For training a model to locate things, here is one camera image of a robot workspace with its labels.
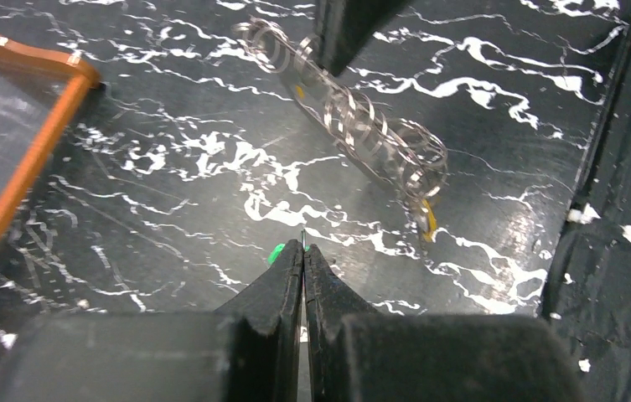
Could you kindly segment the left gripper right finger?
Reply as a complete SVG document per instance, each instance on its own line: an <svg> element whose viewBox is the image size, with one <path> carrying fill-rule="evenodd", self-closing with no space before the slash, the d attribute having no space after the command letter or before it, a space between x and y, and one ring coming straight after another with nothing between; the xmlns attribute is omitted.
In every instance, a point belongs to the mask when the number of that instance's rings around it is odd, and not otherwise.
<svg viewBox="0 0 631 402"><path fill-rule="evenodd" d="M548 323L519 315L378 312L303 257L315 401L581 401L572 362Z"/></svg>

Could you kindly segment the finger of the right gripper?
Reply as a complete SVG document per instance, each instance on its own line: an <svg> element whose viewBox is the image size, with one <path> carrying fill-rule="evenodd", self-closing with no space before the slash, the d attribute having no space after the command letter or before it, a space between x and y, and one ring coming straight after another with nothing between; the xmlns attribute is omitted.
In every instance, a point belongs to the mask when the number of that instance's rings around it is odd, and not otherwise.
<svg viewBox="0 0 631 402"><path fill-rule="evenodd" d="M366 46L374 32L389 23L408 0L320 0L314 33L319 39L316 64L337 77Z"/></svg>

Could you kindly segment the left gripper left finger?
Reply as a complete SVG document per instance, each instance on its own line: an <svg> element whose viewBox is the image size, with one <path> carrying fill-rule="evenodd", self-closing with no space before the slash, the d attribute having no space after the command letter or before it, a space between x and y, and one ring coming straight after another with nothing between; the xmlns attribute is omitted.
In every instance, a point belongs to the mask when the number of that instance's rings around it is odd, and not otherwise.
<svg viewBox="0 0 631 402"><path fill-rule="evenodd" d="M55 313L0 363L0 401L294 401L304 248L212 312Z"/></svg>

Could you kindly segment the green key tag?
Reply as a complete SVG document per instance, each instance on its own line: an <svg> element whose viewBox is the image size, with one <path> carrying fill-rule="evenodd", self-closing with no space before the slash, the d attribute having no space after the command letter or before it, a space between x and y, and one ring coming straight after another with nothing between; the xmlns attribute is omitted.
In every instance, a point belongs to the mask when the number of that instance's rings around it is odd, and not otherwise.
<svg viewBox="0 0 631 402"><path fill-rule="evenodd" d="M279 258L281 253L287 248L288 248L288 245L286 243L281 243L281 244L276 245L266 259L267 264L273 265L274 262Z"/></svg>

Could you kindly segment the yellow key tag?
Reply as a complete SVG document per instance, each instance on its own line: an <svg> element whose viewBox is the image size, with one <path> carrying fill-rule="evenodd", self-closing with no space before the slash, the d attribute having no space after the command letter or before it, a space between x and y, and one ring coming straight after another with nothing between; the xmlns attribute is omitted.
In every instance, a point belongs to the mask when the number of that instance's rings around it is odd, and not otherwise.
<svg viewBox="0 0 631 402"><path fill-rule="evenodd" d="M427 199L423 199L421 202L421 212L420 229L422 238L426 242L433 242L433 237L437 230L437 220Z"/></svg>

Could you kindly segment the silver keyring holder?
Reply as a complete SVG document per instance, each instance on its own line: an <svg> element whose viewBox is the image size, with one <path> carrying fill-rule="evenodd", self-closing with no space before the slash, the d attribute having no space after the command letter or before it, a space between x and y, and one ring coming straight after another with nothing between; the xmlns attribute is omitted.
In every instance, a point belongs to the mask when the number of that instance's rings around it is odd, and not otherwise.
<svg viewBox="0 0 631 402"><path fill-rule="evenodd" d="M432 206L446 181L447 148L424 126L388 117L362 92L341 85L314 60L319 39L293 43L282 28L262 18L232 30L259 68L276 74L288 94L329 140L364 174L409 209L421 235L421 202Z"/></svg>

